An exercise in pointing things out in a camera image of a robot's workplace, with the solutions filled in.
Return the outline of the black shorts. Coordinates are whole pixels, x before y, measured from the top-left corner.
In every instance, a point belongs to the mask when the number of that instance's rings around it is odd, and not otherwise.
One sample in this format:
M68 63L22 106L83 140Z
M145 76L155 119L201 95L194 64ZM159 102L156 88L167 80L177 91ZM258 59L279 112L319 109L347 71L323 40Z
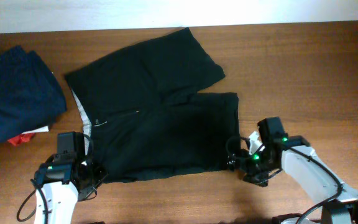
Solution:
M227 140L239 134L239 99L206 92L224 77L185 28L115 51L65 79L112 183L226 169Z

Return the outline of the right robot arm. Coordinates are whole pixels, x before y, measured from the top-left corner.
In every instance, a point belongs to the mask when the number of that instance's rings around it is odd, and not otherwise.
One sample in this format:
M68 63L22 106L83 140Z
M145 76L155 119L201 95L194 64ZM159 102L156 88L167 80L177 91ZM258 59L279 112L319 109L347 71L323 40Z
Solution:
M341 180L303 136L289 136L278 117L265 118L249 137L226 141L227 165L244 172L243 181L266 187L284 172L308 194L314 205L304 213L272 218L272 223L311 223L308 215L321 209L320 223L358 223L358 190Z

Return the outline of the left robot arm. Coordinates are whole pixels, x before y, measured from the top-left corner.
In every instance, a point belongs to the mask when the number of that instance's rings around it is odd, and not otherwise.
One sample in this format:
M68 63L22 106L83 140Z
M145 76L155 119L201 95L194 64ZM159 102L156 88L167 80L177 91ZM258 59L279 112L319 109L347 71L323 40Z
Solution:
M37 200L34 222L70 223L75 205L95 198L107 176L94 158L88 135L59 134L57 152L39 166L31 180Z

